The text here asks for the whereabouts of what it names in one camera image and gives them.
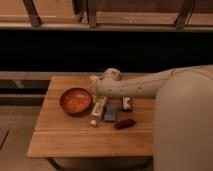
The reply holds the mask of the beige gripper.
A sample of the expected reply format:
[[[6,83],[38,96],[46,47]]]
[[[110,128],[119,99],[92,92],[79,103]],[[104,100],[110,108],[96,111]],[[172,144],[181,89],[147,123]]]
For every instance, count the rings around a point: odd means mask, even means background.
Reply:
[[[113,84],[121,80],[121,72],[115,68],[106,69],[100,76],[90,77],[91,90],[94,95],[109,95]]]

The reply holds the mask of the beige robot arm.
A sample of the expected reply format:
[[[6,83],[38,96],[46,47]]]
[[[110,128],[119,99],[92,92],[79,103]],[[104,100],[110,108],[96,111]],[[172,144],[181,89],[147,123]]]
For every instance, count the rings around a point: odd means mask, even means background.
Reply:
[[[91,78],[96,96],[153,98],[154,171],[213,171],[213,65],[126,79],[115,68]]]

